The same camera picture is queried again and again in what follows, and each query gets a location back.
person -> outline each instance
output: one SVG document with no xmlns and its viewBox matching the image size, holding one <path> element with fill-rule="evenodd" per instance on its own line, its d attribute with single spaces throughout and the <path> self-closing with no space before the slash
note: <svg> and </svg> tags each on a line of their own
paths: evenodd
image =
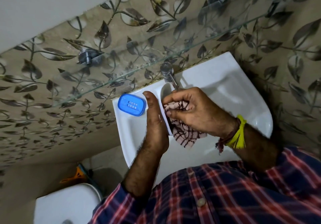
<svg viewBox="0 0 321 224">
<path fill-rule="evenodd" d="M 203 164 L 170 174 L 152 189 L 169 137 L 158 101 L 145 91 L 147 133 L 122 183 L 94 210 L 90 224 L 104 223 L 321 223 L 321 163 L 296 147 L 282 148 L 246 124 L 242 159 Z M 163 99 L 189 101 L 190 110 L 168 116 L 224 139 L 236 118 L 199 88 Z"/>
</svg>

pink cloth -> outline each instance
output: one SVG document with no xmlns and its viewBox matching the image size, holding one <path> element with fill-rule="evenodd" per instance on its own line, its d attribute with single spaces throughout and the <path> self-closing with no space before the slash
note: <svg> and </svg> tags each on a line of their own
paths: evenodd
<svg viewBox="0 0 321 224">
<path fill-rule="evenodd" d="M 189 102 L 188 101 L 171 102 L 169 104 L 164 105 L 165 112 L 171 109 L 180 109 L 183 111 L 189 110 Z M 197 139 L 204 138 L 207 136 L 206 133 L 202 133 L 197 130 L 194 130 L 180 120 L 170 118 L 170 122 L 173 125 L 172 133 L 175 140 L 180 145 L 184 146 L 184 148 L 191 148 Z"/>
</svg>

sink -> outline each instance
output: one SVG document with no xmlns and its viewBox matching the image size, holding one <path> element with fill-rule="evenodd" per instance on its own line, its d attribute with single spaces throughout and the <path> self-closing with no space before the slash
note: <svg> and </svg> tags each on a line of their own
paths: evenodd
<svg viewBox="0 0 321 224">
<path fill-rule="evenodd" d="M 230 52 L 186 69 L 175 76 L 180 88 L 194 86 L 201 88 L 217 105 L 234 116 L 241 114 L 263 135 L 271 136 L 273 128 L 271 113 Z M 131 94 L 144 98 L 142 93 L 148 90 L 157 95 L 164 84 L 165 81 L 160 80 Z M 142 116 L 135 117 L 120 111 L 117 103 L 118 98 L 113 99 L 120 142 L 126 163 L 130 167 L 146 133 L 146 111 Z M 209 135 L 198 139 L 191 149 L 179 145 L 173 136 L 169 136 L 169 139 L 170 146 L 161 158 L 155 185 L 167 175 L 183 168 L 204 163 L 239 160 L 229 147 L 224 147 L 224 151 L 219 154 L 219 150 L 215 148 L 218 137 Z"/>
</svg>

person's right hand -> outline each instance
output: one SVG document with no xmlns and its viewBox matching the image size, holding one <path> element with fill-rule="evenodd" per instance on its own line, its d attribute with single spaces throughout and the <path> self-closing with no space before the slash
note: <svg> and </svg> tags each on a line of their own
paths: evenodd
<svg viewBox="0 0 321 224">
<path fill-rule="evenodd" d="M 166 114 L 169 118 L 183 121 L 188 126 L 203 133 L 222 139 L 228 136 L 235 127 L 237 120 L 216 105 L 200 88 L 174 91 L 166 96 L 162 103 L 189 101 L 189 110 L 171 110 Z"/>
</svg>

white toilet tank lid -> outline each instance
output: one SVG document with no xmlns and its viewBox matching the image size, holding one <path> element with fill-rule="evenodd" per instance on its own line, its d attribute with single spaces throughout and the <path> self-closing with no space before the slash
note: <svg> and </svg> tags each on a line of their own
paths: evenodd
<svg viewBox="0 0 321 224">
<path fill-rule="evenodd" d="M 87 224 L 101 201 L 90 184 L 77 184 L 36 199 L 34 224 Z"/>
</svg>

